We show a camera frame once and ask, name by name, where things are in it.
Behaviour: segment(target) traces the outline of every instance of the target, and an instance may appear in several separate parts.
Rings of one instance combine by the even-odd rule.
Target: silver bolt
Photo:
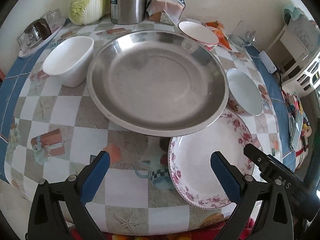
[[[280,185],[282,184],[282,181],[279,180],[279,179],[276,179],[276,180],[275,180],[275,183],[280,186]]]
[[[244,176],[244,179],[246,180],[246,181],[253,181],[253,177],[251,176],[251,175],[245,175]]]
[[[39,182],[38,182],[40,185],[44,185],[45,184],[45,179],[39,179]]]
[[[68,180],[71,181],[71,182],[73,182],[73,181],[76,180],[76,178],[77,178],[76,175],[70,175],[70,176],[68,177]]]

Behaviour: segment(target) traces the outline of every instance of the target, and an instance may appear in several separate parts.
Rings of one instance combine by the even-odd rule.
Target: wall
[[[300,0],[185,0],[187,17],[212,21],[218,19],[233,31],[245,19],[256,30],[256,46],[266,48],[283,27],[282,13],[286,4],[293,3],[311,15]],[[0,67],[7,73],[16,59],[17,36],[36,18],[50,9],[59,8],[68,16],[69,0],[19,0],[0,28]]]

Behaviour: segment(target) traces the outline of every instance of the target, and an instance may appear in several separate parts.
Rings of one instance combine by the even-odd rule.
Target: checkered tablecloth
[[[189,205],[178,192],[158,190],[148,179],[138,178],[134,167],[148,148],[149,137],[109,121],[94,105],[85,81],[76,88],[68,88],[51,77],[38,75],[50,52],[69,37],[92,37],[96,54],[109,40],[146,29],[179,32],[176,27],[149,20],[128,26],[114,25],[109,18],[88,26],[68,23],[38,58],[21,90],[5,157],[7,180],[32,200],[39,179],[44,178],[49,183],[64,181],[69,175],[78,174],[106,145],[118,146],[121,161],[111,165],[94,200],[86,205],[100,229],[111,233],[152,235],[192,230],[204,223],[208,225],[210,221],[214,223],[221,214],[229,216],[235,207],[232,203],[214,211],[199,209]],[[256,85],[265,88],[246,51],[235,54],[216,47],[212,53],[225,70],[237,68],[251,77]],[[263,151],[273,153],[281,161],[279,129],[268,95],[265,103],[261,115],[243,117],[243,120]],[[31,139],[57,128],[62,134],[65,153],[51,156],[39,164],[34,157]]]

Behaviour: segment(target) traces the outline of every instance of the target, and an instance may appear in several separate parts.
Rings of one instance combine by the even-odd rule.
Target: bag of bread
[[[150,0],[147,12],[151,21],[178,26],[185,6],[184,0]]]

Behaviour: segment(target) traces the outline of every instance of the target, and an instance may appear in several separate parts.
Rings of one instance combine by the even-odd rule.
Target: bowl with floral pattern
[[[228,107],[239,115],[261,114],[263,101],[253,80],[234,68],[227,71],[227,79],[229,84]]]
[[[254,163],[243,153],[252,136],[243,120],[230,109],[211,125],[193,134],[172,137],[168,164],[178,193],[202,209],[218,209],[230,200],[211,169],[210,157],[220,151],[243,175],[253,173]]]

